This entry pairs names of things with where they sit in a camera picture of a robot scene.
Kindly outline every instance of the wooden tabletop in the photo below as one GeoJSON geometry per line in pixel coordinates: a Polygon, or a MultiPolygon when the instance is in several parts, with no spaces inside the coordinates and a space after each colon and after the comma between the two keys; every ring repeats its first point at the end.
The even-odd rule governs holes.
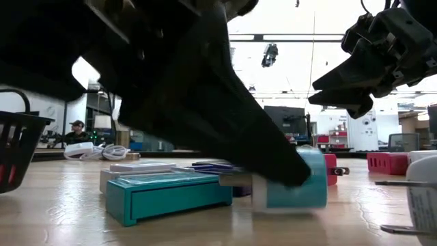
{"type": "MultiPolygon", "coordinates": [[[[178,161],[183,166],[194,160],[178,161]]],[[[373,184],[402,177],[369,174],[364,160],[339,159],[338,165],[351,173],[330,187],[328,207],[313,216],[254,215],[246,197],[233,206],[123,228],[105,212],[98,189],[100,170],[108,162],[32,163],[23,185],[0,195],[0,245],[419,245],[413,236],[379,229],[380,224],[411,225],[405,189],[373,184]]]]}

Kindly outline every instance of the ceiling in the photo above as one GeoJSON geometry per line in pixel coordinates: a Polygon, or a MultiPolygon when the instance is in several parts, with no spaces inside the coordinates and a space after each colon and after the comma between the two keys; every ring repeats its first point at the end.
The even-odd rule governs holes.
{"type": "MultiPolygon", "coordinates": [[[[382,0],[364,0],[364,3],[374,14],[384,7],[382,0]]],[[[232,40],[243,34],[257,33],[290,34],[282,38],[293,40],[323,39],[314,34],[344,33],[364,11],[359,0],[300,0],[299,8],[295,5],[292,0],[259,0],[259,5],[250,14],[231,21],[231,47],[235,48],[232,62],[242,82],[248,88],[256,88],[255,97],[301,98],[306,105],[307,96],[314,93],[311,83],[349,57],[341,50],[340,43],[278,42],[277,62],[270,68],[262,68],[268,42],[232,40]]],[[[397,92],[387,98],[401,105],[424,107],[437,102],[434,99],[436,85],[437,77],[426,78],[414,87],[398,87],[397,92]]]]}

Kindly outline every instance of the man wearing cap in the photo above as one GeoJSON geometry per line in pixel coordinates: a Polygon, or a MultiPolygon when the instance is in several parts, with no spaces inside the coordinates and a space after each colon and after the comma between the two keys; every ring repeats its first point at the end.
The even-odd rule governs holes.
{"type": "Polygon", "coordinates": [[[79,144],[89,141],[88,134],[83,131],[84,123],[80,120],[77,120],[71,124],[71,133],[66,135],[66,143],[67,144],[79,144]]]}

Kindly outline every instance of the security camera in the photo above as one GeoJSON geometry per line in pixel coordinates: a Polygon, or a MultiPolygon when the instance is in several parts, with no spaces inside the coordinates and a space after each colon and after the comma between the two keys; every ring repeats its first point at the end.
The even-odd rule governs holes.
{"type": "Polygon", "coordinates": [[[276,56],[278,55],[278,47],[276,44],[269,44],[264,51],[264,58],[262,59],[261,66],[263,68],[269,68],[276,62],[276,56]]]}

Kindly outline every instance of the desk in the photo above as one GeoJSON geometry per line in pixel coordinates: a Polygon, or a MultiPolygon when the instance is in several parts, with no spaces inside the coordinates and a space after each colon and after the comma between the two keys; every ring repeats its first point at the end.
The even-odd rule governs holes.
{"type": "MultiPolygon", "coordinates": [[[[181,166],[197,160],[178,160],[181,166]]],[[[123,228],[105,213],[99,171],[108,162],[32,163],[23,185],[0,195],[0,244],[8,246],[417,246],[380,224],[411,225],[402,187],[377,187],[365,160],[340,159],[350,175],[330,187],[314,216],[253,215],[250,198],[234,205],[140,221],[123,228]]]]}

